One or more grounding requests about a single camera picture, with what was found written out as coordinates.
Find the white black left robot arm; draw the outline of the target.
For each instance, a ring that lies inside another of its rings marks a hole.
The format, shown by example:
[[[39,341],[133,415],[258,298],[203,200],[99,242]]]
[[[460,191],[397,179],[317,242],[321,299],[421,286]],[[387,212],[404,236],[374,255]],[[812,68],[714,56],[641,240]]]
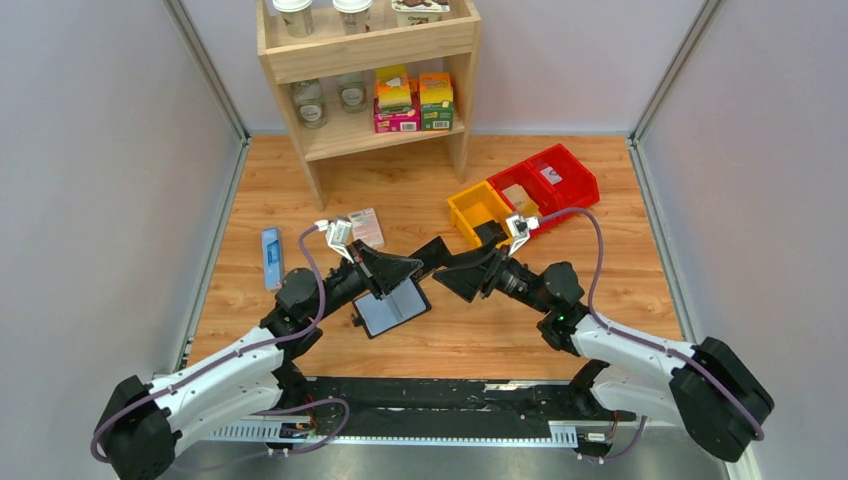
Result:
[[[413,256],[381,253],[357,240],[337,268],[285,274],[272,310],[206,359],[154,381],[125,378],[95,427],[92,456],[121,479],[156,479],[208,434],[278,406],[293,386],[293,359],[321,337],[318,321],[366,292],[384,298],[422,269]]]

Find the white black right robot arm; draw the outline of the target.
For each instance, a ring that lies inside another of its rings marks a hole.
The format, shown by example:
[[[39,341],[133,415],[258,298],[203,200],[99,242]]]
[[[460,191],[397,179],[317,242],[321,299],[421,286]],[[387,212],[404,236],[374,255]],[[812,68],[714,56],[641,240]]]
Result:
[[[466,301],[498,291],[542,313],[537,324],[554,350],[587,359],[576,376],[609,411],[632,412],[683,428],[704,451],[736,462],[765,434],[775,402],[734,350],[707,337],[673,341],[626,327],[583,303],[569,262],[537,274],[500,250],[471,253],[434,279]]]

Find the dark credit card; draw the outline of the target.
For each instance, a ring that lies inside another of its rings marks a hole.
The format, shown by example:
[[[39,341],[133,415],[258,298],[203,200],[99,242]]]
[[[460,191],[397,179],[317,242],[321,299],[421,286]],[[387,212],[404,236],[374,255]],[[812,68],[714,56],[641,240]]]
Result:
[[[476,226],[474,232],[482,245],[490,243],[497,245],[509,240],[508,232],[500,223],[494,220]]]
[[[410,258],[422,262],[421,268],[411,278],[414,281],[421,281],[441,268],[451,256],[452,254],[444,239],[441,236],[435,237],[410,255]]]

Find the black leather card holder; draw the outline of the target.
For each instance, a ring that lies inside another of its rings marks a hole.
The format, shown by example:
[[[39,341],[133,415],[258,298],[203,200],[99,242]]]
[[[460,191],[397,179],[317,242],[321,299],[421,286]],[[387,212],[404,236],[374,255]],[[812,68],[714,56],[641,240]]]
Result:
[[[362,327],[369,339],[382,335],[431,310],[423,290],[411,278],[405,279],[389,295],[378,299],[373,293],[353,302],[352,324]]]

